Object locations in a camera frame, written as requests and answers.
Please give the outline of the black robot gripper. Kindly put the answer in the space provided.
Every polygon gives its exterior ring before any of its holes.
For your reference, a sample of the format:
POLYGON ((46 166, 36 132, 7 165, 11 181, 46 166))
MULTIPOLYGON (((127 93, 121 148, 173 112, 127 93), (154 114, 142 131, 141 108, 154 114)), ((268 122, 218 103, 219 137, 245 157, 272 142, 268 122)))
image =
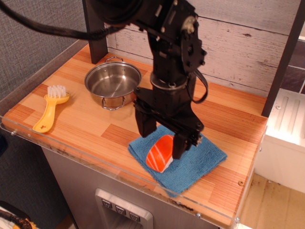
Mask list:
POLYGON ((180 159, 191 145, 198 146, 202 137, 203 124, 191 108, 195 83, 181 88, 152 89, 137 87, 135 118, 139 133, 147 137, 157 129, 159 122, 176 133, 173 139, 173 159, 180 159))

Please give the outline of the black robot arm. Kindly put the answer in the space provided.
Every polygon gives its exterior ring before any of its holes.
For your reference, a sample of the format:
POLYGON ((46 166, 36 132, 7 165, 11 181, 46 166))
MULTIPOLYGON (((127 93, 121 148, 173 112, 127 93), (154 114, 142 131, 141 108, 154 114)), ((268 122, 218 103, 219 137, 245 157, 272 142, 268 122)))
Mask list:
POLYGON ((153 55, 152 89, 136 88, 135 116, 142 137, 162 124, 174 132, 173 158, 179 159, 201 142, 203 124, 192 111, 198 68, 206 52, 198 37, 198 16, 185 0, 92 0, 105 23, 123 28, 133 24, 146 31, 153 55))

